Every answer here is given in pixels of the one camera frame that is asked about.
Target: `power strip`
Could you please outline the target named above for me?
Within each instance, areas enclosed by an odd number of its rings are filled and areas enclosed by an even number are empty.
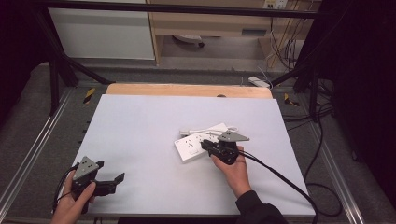
[[[203,156],[205,153],[207,154],[207,151],[201,148],[201,142],[204,141],[204,139],[212,142],[218,142],[218,137],[227,132],[227,130],[227,126],[224,123],[221,123],[206,129],[205,132],[207,133],[194,133],[176,140],[175,146],[178,154],[180,155],[181,161],[186,163]]]
[[[270,85],[257,77],[250,77],[248,81],[258,87],[268,88]]]

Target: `black sleeve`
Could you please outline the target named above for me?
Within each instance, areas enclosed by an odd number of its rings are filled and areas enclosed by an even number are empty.
[[[241,217],[236,221],[237,224],[288,223],[275,206],[262,203],[254,190],[241,195],[236,201],[236,206],[241,212]]]

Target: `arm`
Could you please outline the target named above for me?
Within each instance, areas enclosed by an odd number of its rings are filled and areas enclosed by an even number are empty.
[[[61,200],[59,200],[58,207],[55,211],[55,214],[52,217],[52,223],[57,224],[73,224],[76,223],[79,216],[81,215],[82,208],[84,207],[85,202],[90,200],[90,203],[93,202],[93,198],[91,198],[93,192],[95,191],[96,184],[92,182],[78,199],[75,201],[73,195],[71,193],[72,190],[72,181],[73,175],[76,171],[70,172],[64,183],[64,192]]]
[[[271,204],[264,204],[248,181],[248,168],[245,157],[239,155],[235,163],[227,165],[219,158],[211,156],[215,165],[225,174],[228,185],[237,198],[236,206],[241,212],[237,223],[271,224],[288,223],[279,210]]]

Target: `white tabletop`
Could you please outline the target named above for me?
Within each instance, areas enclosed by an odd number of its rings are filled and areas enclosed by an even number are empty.
[[[105,161],[97,180],[125,173],[115,194],[97,197],[89,214],[103,216],[238,215],[220,170],[205,156],[186,164],[174,145],[183,128],[224,122],[250,138],[245,151],[306,192],[276,100],[189,96],[102,95],[75,162]],[[255,161],[247,160],[251,186],[284,216],[312,217],[309,202]]]

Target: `person's hand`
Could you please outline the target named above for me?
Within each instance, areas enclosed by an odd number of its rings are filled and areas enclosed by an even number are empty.
[[[244,148],[240,146],[238,146],[238,149],[244,150]],[[232,165],[227,165],[214,155],[212,155],[211,158],[215,165],[225,174],[228,185],[233,190],[233,194],[235,194],[236,198],[239,198],[239,196],[251,190],[248,182],[248,168],[245,157],[239,155]]]
[[[93,203],[92,194],[95,191],[96,183],[92,182],[87,188],[82,191],[81,195],[75,201],[71,192],[73,175],[76,171],[70,172],[64,183],[64,192],[61,200],[59,200],[58,207],[52,217],[51,224],[72,224],[76,223],[81,215],[82,208],[85,202]]]

